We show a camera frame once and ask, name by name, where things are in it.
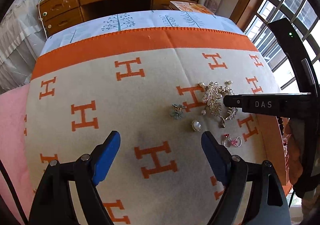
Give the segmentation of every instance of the pink sheet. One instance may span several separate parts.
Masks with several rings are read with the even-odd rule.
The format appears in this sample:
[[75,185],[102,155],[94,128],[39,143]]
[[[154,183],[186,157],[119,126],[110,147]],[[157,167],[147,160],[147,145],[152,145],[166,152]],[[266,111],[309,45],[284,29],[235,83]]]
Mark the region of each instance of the pink sheet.
[[[0,96],[0,159],[10,176],[27,218],[34,197],[24,152],[23,132],[28,91],[29,84]],[[0,194],[13,215],[23,224],[1,173]]]

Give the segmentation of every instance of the white cable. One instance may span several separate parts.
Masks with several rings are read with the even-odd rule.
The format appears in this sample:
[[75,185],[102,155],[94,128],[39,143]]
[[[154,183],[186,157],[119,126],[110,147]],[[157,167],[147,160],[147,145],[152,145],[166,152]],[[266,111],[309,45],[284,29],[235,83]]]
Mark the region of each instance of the white cable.
[[47,37],[47,32],[46,32],[46,30],[45,30],[45,28],[44,28],[44,25],[43,25],[43,20],[42,20],[42,18],[41,18],[40,2],[41,2],[41,0],[39,0],[39,4],[38,4],[39,16],[40,16],[40,20],[41,20],[41,23],[42,23],[42,27],[43,27],[43,30],[44,30],[45,37],[46,37],[46,39],[48,39],[48,37]]

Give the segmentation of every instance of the bolt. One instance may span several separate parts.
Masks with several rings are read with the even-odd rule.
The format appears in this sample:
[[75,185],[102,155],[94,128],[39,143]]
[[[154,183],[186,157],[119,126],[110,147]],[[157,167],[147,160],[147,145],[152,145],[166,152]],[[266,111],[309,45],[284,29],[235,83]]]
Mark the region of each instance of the bolt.
[[270,161],[264,161],[264,165],[267,167],[271,167],[272,163]]
[[87,160],[89,160],[89,158],[90,158],[90,155],[88,155],[88,154],[84,154],[81,156],[82,161],[87,161]]
[[241,158],[240,158],[240,156],[233,155],[233,156],[231,157],[231,159],[232,159],[233,161],[235,161],[235,162],[239,162]]
[[57,160],[52,160],[52,161],[50,161],[49,165],[55,166],[57,164],[57,162],[58,162]]

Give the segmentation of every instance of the pearl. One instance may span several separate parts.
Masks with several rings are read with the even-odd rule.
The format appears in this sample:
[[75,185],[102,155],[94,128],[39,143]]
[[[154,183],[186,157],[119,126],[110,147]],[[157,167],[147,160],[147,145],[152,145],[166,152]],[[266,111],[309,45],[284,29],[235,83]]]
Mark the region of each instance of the pearl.
[[197,121],[197,120],[193,120],[192,123],[191,123],[191,126],[192,126],[192,128],[193,128],[193,130],[195,132],[199,132],[202,129],[202,126],[201,126],[200,122]]

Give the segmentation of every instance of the orange blanket border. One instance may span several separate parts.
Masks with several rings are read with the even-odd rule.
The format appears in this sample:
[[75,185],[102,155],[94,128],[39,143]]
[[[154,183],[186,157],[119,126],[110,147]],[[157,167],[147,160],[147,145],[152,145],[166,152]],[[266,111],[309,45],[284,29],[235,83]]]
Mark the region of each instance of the orange blanket border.
[[166,48],[258,51],[247,36],[226,31],[188,27],[130,29],[84,39],[40,56],[31,80],[85,61]]

